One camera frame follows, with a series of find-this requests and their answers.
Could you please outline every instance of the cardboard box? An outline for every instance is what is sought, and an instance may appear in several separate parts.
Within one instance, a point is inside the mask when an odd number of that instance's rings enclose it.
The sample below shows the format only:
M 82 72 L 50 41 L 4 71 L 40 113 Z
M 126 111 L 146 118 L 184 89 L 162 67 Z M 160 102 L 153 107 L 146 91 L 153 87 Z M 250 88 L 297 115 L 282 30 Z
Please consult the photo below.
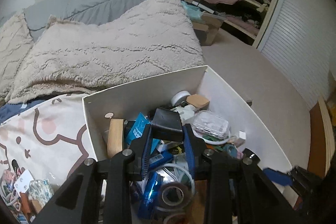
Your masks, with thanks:
M 224 20 L 211 17 L 208 13 L 203 13 L 202 19 L 204 23 L 193 22 L 193 28 L 201 46 L 211 46 Z
M 114 118 L 135 120 L 139 112 L 165 105 L 181 90 L 200 94 L 210 100 L 209 110 L 230 123 L 232 135 L 246 133 L 245 147 L 256 153 L 260 168 L 270 167 L 287 172 L 291 169 L 287 157 L 267 127 L 248 104 L 208 66 L 199 66 L 165 73 L 118 85 L 83 98 L 85 121 L 97 160 L 107 158 L 103 135 L 109 132 L 108 112 Z

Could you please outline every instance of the teal package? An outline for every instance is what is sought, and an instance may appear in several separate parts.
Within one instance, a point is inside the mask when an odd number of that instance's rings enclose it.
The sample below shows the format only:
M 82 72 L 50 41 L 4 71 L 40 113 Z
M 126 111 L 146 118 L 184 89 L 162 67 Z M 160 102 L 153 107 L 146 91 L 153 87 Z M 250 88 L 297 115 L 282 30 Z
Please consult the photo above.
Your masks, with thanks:
M 181 4 L 183 8 L 186 10 L 188 17 L 190 18 L 191 21 L 205 23 L 205 21 L 202 19 L 203 13 L 201 12 L 201 9 L 199 7 L 190 5 L 185 1 L 181 1 Z
M 133 127 L 131 128 L 125 139 L 126 143 L 131 144 L 132 140 L 140 138 L 142 136 L 143 130 L 145 129 L 145 126 L 150 123 L 151 122 L 148 121 L 146 117 L 140 112 L 137 119 L 135 120 Z M 159 141 L 160 140 L 153 139 L 151 154 L 153 153 L 155 147 L 158 145 Z

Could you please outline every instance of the pillow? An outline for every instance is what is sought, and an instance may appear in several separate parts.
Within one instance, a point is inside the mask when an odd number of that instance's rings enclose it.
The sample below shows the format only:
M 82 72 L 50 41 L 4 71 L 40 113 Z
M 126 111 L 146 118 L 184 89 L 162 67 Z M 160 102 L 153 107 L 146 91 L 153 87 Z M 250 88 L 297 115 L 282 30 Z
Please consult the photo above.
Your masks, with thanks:
M 17 71 L 33 45 L 23 13 L 14 14 L 0 28 L 0 106 L 5 103 Z

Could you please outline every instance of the metal screw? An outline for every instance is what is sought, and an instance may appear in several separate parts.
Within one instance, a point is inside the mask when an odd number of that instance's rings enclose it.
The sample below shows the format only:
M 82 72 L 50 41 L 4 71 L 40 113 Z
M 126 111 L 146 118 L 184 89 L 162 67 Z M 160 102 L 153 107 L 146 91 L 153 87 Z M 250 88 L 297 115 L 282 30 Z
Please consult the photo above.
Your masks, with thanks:
M 243 163 L 245 163 L 246 165 L 250 165 L 253 163 L 253 160 L 250 158 L 243 158 Z
M 93 164 L 93 159 L 92 159 L 92 158 L 87 158 L 87 159 L 84 161 L 84 164 L 87 165 L 87 166 Z
M 211 156 L 211 155 L 213 155 L 214 153 L 215 153 L 215 151 L 214 150 L 212 150 L 212 149 L 205 149 L 204 151 L 203 151 L 203 153 L 206 155 L 206 156 Z
M 131 149 L 125 149 L 123 150 L 123 155 L 124 156 L 130 156 L 133 153 Z

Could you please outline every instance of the louvered door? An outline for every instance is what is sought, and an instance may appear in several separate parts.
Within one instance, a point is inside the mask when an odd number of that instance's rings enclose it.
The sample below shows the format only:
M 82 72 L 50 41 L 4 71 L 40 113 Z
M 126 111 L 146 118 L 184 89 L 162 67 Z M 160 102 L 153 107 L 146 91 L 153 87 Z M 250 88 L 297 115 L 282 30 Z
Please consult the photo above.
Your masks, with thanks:
M 336 45 L 333 0 L 279 0 L 258 47 L 311 109 L 333 90 L 330 52 Z

